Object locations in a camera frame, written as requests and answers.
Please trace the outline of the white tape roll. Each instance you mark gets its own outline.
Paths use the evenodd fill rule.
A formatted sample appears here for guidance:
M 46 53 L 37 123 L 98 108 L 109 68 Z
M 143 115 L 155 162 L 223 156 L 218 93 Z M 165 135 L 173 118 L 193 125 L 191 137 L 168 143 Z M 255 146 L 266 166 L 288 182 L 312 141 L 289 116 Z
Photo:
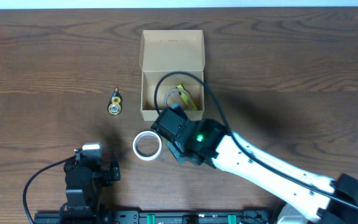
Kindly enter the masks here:
M 153 131 L 143 131 L 133 140 L 134 154 L 143 161 L 152 161 L 162 152 L 162 140 Z

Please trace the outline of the yellow highlighter marker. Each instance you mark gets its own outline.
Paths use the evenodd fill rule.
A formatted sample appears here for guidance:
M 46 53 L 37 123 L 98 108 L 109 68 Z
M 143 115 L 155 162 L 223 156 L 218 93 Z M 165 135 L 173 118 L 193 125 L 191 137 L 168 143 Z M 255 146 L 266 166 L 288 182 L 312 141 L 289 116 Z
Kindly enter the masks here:
M 190 94 L 185 90 L 183 85 L 178 85 L 177 89 L 179 89 L 179 95 L 181 96 L 184 104 L 187 106 L 188 110 L 196 111 L 198 108 L 192 100 Z

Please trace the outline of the clear tape roll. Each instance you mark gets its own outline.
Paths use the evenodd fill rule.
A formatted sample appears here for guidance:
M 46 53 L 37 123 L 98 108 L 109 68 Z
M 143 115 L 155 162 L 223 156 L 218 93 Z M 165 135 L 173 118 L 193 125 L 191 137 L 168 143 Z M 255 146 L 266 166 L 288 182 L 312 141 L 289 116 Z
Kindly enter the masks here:
M 184 104 L 181 96 L 179 95 L 179 89 L 173 88 L 167 92 L 164 97 L 164 106 L 171 107 L 174 104 L 179 104 L 185 110 L 188 110 L 187 106 Z

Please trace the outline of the black yellow correction tape dispenser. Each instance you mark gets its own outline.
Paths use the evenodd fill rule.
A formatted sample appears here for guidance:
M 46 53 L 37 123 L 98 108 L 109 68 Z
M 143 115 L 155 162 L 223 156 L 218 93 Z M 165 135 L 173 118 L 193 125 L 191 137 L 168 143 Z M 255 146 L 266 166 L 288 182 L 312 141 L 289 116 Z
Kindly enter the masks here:
M 119 87 L 117 86 L 109 101 L 107 111 L 110 115 L 117 116 L 122 111 L 122 96 L 119 93 Z

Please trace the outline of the brown cardboard box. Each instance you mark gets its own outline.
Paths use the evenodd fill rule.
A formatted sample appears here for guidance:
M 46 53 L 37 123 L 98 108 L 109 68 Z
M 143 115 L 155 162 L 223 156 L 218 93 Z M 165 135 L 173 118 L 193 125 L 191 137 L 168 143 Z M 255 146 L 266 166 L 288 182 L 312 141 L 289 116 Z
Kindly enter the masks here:
M 202 30 L 143 30 L 140 42 L 139 65 L 142 70 L 140 112 L 145 121 L 155 121 L 158 114 L 154 106 L 154 91 L 158 81 L 166 74 L 176 72 L 160 84 L 157 105 L 165 108 L 164 97 L 178 85 L 183 85 L 197 106 L 185 110 L 193 121 L 204 114 L 204 87 L 180 72 L 190 73 L 204 80 L 205 50 Z

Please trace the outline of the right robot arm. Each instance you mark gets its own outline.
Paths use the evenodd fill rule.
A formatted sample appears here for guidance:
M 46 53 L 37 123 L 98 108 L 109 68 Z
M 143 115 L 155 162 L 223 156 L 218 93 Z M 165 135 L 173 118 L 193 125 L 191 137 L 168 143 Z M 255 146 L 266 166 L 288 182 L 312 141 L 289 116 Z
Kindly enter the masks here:
M 334 180 L 284 162 L 213 119 L 192 121 L 176 107 L 163 110 L 151 128 L 167 141 L 179 162 L 205 163 L 238 175 L 286 204 L 275 223 L 358 224 L 358 180 Z

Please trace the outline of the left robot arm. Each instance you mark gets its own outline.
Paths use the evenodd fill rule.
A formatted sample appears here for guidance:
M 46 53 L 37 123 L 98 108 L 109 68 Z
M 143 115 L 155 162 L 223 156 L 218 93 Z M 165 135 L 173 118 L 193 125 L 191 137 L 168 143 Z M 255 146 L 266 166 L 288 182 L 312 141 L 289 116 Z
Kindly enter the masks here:
M 100 149 L 76 149 L 74 158 L 65 163 L 67 214 L 66 221 L 105 223 L 111 212 L 101 204 L 102 189 L 120 180 L 118 160 L 112 156 L 110 165 L 102 166 Z

